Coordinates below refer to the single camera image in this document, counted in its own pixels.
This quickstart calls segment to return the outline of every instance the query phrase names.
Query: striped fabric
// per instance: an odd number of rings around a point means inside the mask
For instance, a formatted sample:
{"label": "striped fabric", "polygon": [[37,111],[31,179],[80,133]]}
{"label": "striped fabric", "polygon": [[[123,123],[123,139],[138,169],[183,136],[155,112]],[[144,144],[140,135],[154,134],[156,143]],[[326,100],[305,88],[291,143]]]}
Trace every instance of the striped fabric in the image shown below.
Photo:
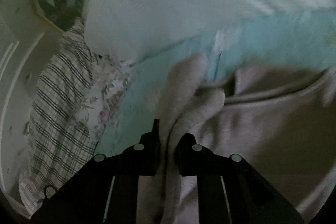
{"label": "striped fabric", "polygon": [[29,160],[19,177],[22,201],[29,214],[43,199],[43,188],[59,189],[92,156],[96,142],[88,130],[69,121],[73,108],[92,80],[98,56],[84,43],[84,25],[78,19],[63,35],[60,54],[52,57],[39,76],[30,117]]}

